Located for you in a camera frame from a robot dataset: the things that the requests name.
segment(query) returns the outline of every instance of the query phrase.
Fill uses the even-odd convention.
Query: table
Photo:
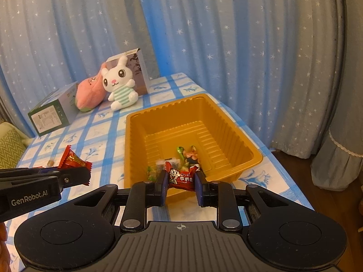
[[[71,144],[72,150],[81,159],[93,162],[91,181],[90,186],[79,185],[65,189],[59,202],[6,222],[7,246],[11,256],[12,271],[20,271],[24,267],[13,240],[16,229],[24,220],[108,183],[114,183],[119,188],[123,188],[126,116],[129,113],[198,93],[206,93],[206,91],[184,73],[154,79],[151,81],[150,93],[141,96],[134,105],[128,108],[112,112],[110,102],[105,101],[90,112],[80,112],[70,126],[35,138],[19,161],[18,167],[46,167],[50,159],[53,159],[57,165],[65,147]],[[312,208],[285,169],[251,129],[229,107],[213,96],[209,95],[209,97],[240,127],[264,157],[259,165],[244,171],[232,186],[244,189],[247,184],[258,184]],[[122,212],[123,209],[120,211],[116,224],[119,224]],[[246,225],[247,220],[242,207],[240,212],[243,223]],[[200,208],[196,197],[191,197],[165,207],[149,208],[147,218],[155,221],[216,220],[216,209]]]

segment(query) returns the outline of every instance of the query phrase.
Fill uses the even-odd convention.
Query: white bunny plush
[[[107,92],[111,92],[108,101],[113,101],[111,110],[116,111],[121,108],[133,105],[139,98],[133,89],[135,81],[132,79],[132,71],[126,67],[128,58],[126,55],[120,57],[117,66],[110,70],[103,68],[103,87]]]

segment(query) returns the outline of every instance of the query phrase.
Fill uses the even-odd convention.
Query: pink plush toy
[[[78,85],[76,106],[80,111],[86,112],[94,109],[105,98],[107,91],[102,84],[101,70],[103,68],[106,68],[106,63],[102,63],[96,76],[85,79]]]

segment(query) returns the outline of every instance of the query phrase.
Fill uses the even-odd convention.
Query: blue curtain
[[[295,58],[293,0],[141,0],[161,75],[184,72],[267,145]]]
[[[30,109],[51,91],[97,74],[112,55],[141,47],[149,76],[159,76],[140,0],[0,1],[1,98],[8,111],[18,110],[15,125],[30,136]]]

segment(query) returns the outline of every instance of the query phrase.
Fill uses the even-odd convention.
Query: green cushion
[[[0,138],[0,169],[15,168],[25,151],[25,146],[15,129]]]

